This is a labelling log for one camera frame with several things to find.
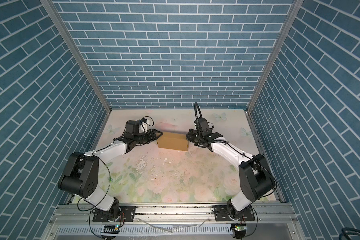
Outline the brown cardboard box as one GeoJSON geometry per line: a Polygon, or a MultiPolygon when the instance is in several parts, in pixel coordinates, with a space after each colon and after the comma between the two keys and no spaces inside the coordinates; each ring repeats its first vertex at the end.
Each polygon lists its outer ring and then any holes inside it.
{"type": "Polygon", "coordinates": [[[189,142],[184,134],[163,132],[157,139],[158,147],[162,149],[188,151],[189,142]]]}

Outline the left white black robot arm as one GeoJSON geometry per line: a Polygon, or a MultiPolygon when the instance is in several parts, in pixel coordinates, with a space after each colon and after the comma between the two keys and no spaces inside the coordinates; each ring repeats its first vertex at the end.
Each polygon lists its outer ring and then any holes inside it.
{"type": "Polygon", "coordinates": [[[99,164],[106,165],[110,160],[130,152],[134,147],[154,142],[162,135],[163,132],[150,129],[136,135],[125,134],[100,150],[72,153],[58,182],[58,188],[80,196],[98,210],[110,211],[116,200],[98,186],[99,164]]]}

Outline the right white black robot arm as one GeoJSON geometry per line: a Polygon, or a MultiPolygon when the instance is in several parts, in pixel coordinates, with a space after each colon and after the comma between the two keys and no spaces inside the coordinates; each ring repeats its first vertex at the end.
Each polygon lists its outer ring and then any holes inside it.
{"type": "Polygon", "coordinates": [[[239,172],[240,190],[228,205],[239,212],[277,188],[268,161],[261,155],[246,153],[228,142],[221,134],[190,129],[186,134],[189,142],[222,156],[239,172]]]}

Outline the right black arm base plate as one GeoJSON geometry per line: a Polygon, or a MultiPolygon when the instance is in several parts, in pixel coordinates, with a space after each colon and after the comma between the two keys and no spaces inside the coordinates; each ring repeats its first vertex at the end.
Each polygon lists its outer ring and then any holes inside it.
{"type": "Polygon", "coordinates": [[[212,206],[212,212],[217,222],[227,221],[254,221],[255,215],[254,210],[251,206],[237,211],[231,205],[214,205],[212,206]]]}

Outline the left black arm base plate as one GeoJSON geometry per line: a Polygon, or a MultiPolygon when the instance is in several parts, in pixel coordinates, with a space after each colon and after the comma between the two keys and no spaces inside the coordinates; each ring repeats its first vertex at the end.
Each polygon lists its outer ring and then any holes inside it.
{"type": "Polygon", "coordinates": [[[109,211],[99,209],[92,210],[93,222],[95,223],[113,223],[113,222],[133,222],[136,206],[116,206],[111,207],[109,211]]]}

